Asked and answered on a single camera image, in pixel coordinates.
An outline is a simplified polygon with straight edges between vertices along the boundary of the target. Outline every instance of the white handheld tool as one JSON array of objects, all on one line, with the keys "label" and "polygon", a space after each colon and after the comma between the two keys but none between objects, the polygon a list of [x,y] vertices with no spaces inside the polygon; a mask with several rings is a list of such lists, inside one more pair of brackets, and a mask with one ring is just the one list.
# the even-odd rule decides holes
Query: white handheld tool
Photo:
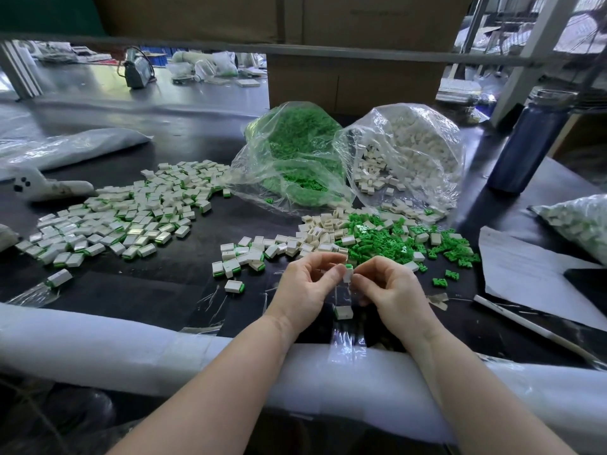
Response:
[{"label": "white handheld tool", "polygon": [[25,201],[49,201],[70,197],[96,196],[95,187],[82,180],[60,182],[45,178],[32,166],[18,166],[12,169],[15,175],[13,190]]}]

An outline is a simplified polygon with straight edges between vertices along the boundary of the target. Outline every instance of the bottle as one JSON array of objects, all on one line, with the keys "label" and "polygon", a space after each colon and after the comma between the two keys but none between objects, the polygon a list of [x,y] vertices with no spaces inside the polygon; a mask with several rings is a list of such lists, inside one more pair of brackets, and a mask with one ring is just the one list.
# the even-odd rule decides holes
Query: bottle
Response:
[{"label": "bottle", "polygon": [[487,180],[487,186],[519,194],[569,118],[577,93],[535,87]]}]

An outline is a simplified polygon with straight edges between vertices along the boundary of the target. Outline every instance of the workbench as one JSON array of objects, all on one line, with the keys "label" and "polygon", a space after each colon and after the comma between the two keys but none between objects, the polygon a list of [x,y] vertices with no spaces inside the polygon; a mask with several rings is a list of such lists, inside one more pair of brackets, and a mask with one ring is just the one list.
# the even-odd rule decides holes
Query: workbench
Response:
[{"label": "workbench", "polygon": [[[142,169],[156,169],[159,162],[174,164],[209,159],[230,164],[245,143],[243,125],[256,116],[166,107],[134,112],[120,107],[50,104],[32,104],[29,112],[38,130],[47,136],[118,125],[154,137],[148,144],[46,173],[60,180],[87,180],[98,187],[131,184],[142,178]],[[501,196],[486,189],[485,183],[504,138],[483,128],[463,129],[463,137],[467,173],[458,209],[449,220],[473,247],[478,243],[480,228],[487,225],[552,251],[592,261],[585,252],[537,219],[527,206],[592,195],[598,192],[596,187],[555,161],[545,159],[522,195]],[[73,199],[30,206],[15,198],[11,183],[3,183],[0,184],[0,223],[27,236],[33,232],[37,217],[79,202]],[[212,212],[204,217],[197,213],[192,232],[184,240],[174,238],[151,258],[127,262],[111,252],[88,258],[80,268],[73,269],[74,280],[61,289],[57,301],[44,309],[139,321],[175,331],[186,327],[204,328],[221,321],[220,336],[237,335],[262,315],[267,303],[265,291],[271,289],[279,277],[276,273],[284,269],[289,259],[281,256],[267,261],[265,271],[259,274],[244,270],[244,294],[224,299],[225,279],[215,280],[211,274],[211,262],[220,258],[219,245],[238,242],[244,235],[292,235],[301,221],[298,216],[273,214],[236,196],[224,199],[217,195],[211,203]],[[439,257],[429,262],[428,272],[419,275],[428,294],[443,291],[433,288],[431,279],[444,274],[446,268],[452,269],[450,265]],[[53,269],[9,249],[0,255],[0,272],[4,281],[0,300],[8,300],[44,280]],[[484,280],[479,264],[472,270],[461,269],[459,273],[459,282],[453,282],[447,289],[451,298],[447,302],[448,310],[435,308],[435,311],[444,325],[475,352],[521,363],[585,367],[573,353],[473,304],[473,296],[483,294]],[[213,293],[217,285],[222,297],[219,304],[208,307],[203,299]],[[529,314],[533,310],[528,308],[518,311],[573,342],[581,340],[603,360],[607,359],[607,332],[579,325],[579,329],[574,329],[574,323],[550,315]],[[356,313],[355,319],[349,321],[351,325],[360,320],[361,311]],[[365,335],[371,338],[376,327],[368,327]],[[319,318],[298,341],[328,343],[332,331],[333,315],[330,306],[325,305]]]}]

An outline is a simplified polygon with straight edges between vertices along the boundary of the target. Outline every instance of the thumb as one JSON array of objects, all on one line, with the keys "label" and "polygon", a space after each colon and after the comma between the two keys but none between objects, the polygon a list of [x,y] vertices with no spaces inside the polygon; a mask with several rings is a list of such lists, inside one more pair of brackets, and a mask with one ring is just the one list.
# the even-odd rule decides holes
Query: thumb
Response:
[{"label": "thumb", "polygon": [[344,278],[345,266],[342,264],[336,265],[326,272],[321,279],[316,282],[317,287],[322,292],[323,298],[333,290],[335,286]]},{"label": "thumb", "polygon": [[366,278],[360,274],[352,275],[352,284],[353,286],[360,290],[364,295],[367,296],[369,300],[373,303],[376,303],[378,300],[381,300],[381,294],[383,289],[380,288],[375,282],[371,281],[369,278]]}]

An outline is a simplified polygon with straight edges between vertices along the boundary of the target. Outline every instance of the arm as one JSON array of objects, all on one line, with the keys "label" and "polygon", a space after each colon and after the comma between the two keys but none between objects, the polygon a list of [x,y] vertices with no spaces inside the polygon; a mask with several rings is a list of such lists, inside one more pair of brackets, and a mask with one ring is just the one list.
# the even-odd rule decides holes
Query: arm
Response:
[{"label": "arm", "polygon": [[352,283],[411,353],[463,453],[574,454],[443,327],[410,270],[375,257],[356,268]]},{"label": "arm", "polygon": [[109,454],[243,453],[286,352],[344,277],[344,260],[314,252],[290,263],[266,313]]}]

